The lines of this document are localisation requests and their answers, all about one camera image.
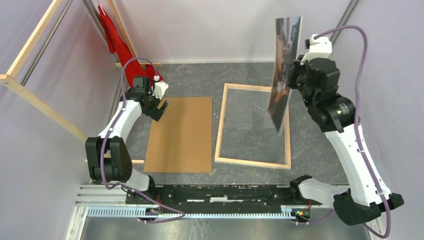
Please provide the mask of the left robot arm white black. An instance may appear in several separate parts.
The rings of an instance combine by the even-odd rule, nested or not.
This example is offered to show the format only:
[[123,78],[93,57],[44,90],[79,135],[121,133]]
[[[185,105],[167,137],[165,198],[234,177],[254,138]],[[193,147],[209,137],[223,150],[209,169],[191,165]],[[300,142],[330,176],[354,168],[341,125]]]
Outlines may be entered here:
[[169,85],[157,77],[139,76],[120,97],[117,111],[98,136],[85,142],[88,172],[95,184],[138,191],[145,204],[153,203],[157,190],[150,176],[133,168],[126,141],[136,120],[142,115],[159,121],[170,102],[163,100]]

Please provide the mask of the printed photo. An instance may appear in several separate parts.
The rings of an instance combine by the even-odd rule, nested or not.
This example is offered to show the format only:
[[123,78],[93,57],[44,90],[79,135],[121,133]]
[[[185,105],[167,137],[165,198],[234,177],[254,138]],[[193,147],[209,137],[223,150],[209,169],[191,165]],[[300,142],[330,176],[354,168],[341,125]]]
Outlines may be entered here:
[[302,21],[302,16],[275,20],[274,74],[267,111],[279,135],[284,131],[284,117],[291,96],[288,78],[290,68],[298,58]]

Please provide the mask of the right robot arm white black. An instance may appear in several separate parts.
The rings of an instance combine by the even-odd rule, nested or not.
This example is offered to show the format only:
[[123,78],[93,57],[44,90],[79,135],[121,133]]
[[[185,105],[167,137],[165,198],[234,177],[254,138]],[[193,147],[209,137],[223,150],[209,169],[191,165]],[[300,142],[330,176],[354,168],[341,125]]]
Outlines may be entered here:
[[342,222],[353,226],[377,219],[405,202],[385,185],[376,170],[363,140],[362,127],[355,124],[355,106],[338,93],[339,77],[340,71],[330,59],[297,59],[287,83],[300,92],[308,114],[336,151],[348,186],[335,186],[303,175],[290,182],[288,196],[295,204],[312,200],[331,207]]

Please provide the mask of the brown frame backing board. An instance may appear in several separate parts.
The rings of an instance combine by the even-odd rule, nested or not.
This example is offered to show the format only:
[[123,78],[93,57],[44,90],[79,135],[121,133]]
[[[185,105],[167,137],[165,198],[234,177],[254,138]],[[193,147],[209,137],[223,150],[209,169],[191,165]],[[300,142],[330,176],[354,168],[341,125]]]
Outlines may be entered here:
[[211,173],[213,98],[169,97],[169,106],[150,127],[146,173]]

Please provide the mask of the wooden picture frame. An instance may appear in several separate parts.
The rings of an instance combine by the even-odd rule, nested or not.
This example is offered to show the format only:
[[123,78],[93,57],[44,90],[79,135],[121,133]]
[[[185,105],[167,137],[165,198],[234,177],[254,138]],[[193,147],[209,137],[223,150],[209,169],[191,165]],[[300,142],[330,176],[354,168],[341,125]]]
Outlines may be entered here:
[[240,159],[231,159],[231,158],[220,157],[223,122],[224,122],[224,116],[225,116],[225,110],[226,110],[227,93],[228,93],[229,89],[267,92],[267,93],[269,93],[269,96],[270,96],[270,93],[271,93],[271,87],[270,86],[236,84],[236,83],[225,83],[224,84],[221,110],[220,110],[220,116],[219,116],[219,125],[218,125],[218,131],[217,131],[216,147],[215,147],[215,154],[214,154],[214,161],[216,163],[227,163],[227,164],[236,164],[236,165],[271,168],[271,169],[285,169],[285,170],[291,169],[291,167],[292,167],[292,153],[291,153],[289,107],[287,107],[286,112],[285,112],[285,116],[284,116],[284,122],[283,122],[284,130],[283,130],[282,134],[280,134],[284,137],[285,162],[286,162],[286,164],[257,162],[257,161],[251,161],[251,160],[240,160]]

